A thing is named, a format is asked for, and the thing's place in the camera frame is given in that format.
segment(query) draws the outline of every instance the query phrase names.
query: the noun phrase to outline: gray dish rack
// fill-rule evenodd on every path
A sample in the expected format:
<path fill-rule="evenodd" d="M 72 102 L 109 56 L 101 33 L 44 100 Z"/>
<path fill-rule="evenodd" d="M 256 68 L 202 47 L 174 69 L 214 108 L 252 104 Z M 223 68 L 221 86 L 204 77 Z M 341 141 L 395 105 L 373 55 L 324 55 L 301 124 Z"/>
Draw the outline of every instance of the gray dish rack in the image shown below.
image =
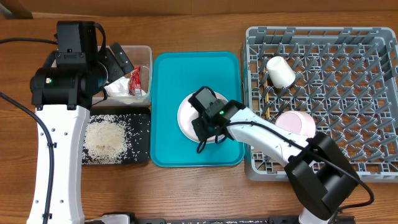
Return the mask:
<path fill-rule="evenodd" d="M 363 181 L 398 182 L 397 51 L 389 28 L 250 27 L 242 53 L 245 104 L 273 123 L 283 111 L 310 113 Z M 274 56 L 296 72 L 290 88 L 264 86 Z M 251 146 L 245 173 L 252 180 L 287 180 L 281 165 Z"/>

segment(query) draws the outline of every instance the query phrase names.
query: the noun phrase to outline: white cup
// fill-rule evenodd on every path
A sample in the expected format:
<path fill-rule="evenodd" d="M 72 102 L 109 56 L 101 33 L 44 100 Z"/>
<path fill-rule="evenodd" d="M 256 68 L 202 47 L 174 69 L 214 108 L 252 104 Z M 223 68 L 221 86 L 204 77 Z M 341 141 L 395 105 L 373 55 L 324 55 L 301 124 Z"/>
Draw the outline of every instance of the white cup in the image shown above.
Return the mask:
<path fill-rule="evenodd" d="M 269 77 L 276 88 L 289 87 L 293 84 L 296 74 L 283 57 L 276 56 L 267 62 Z"/>

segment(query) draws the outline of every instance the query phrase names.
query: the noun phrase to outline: black base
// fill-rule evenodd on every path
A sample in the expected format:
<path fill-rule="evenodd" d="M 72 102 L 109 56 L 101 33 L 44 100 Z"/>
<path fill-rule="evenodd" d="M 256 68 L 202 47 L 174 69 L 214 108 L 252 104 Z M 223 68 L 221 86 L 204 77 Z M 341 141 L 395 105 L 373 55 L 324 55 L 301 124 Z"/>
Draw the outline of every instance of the black base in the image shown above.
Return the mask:
<path fill-rule="evenodd" d="M 164 220 L 162 218 L 138 219 L 138 224 L 299 224 L 297 216 L 270 218 L 233 218 L 219 220 Z M 330 224 L 356 224 L 354 217 L 337 217 Z"/>
<path fill-rule="evenodd" d="M 100 119 L 94 119 L 96 115 L 125 115 L 115 119 L 115 123 L 126 122 L 126 142 L 130 145 L 123 152 L 123 156 L 109 155 L 109 158 L 117 161 L 109 163 L 107 158 L 100 158 L 93 155 L 85 146 L 83 146 L 83 165 L 96 164 L 145 164 L 149 161 L 150 153 L 150 110 L 149 108 L 127 108 L 127 107 L 113 107 L 113 108 L 93 108 L 90 111 L 89 124 L 101 122 Z"/>

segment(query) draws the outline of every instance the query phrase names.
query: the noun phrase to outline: white tissue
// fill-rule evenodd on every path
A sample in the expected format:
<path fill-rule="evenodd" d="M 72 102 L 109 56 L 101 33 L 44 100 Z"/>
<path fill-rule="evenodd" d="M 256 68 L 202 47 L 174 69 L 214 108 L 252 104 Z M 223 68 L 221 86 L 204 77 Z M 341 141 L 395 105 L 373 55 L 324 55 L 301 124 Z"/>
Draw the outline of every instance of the white tissue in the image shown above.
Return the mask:
<path fill-rule="evenodd" d="M 129 95 L 129 78 L 121 77 L 105 87 L 109 96 L 131 96 Z M 146 95 L 144 90 L 141 90 L 141 96 Z"/>

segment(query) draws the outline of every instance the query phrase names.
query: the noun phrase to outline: teal tray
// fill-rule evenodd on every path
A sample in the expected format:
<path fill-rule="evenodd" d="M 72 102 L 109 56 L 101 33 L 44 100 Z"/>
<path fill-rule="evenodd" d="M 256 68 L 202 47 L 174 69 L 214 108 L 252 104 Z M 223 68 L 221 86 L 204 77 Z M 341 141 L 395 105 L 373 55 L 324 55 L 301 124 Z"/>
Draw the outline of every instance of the teal tray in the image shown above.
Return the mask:
<path fill-rule="evenodd" d="M 227 100 L 241 101 L 239 61 L 229 52 L 167 53 L 157 57 L 152 81 L 150 156 L 161 167 L 235 166 L 244 156 L 243 144 L 227 139 L 210 143 L 197 154 L 198 143 L 181 132 L 180 103 L 202 86 Z"/>

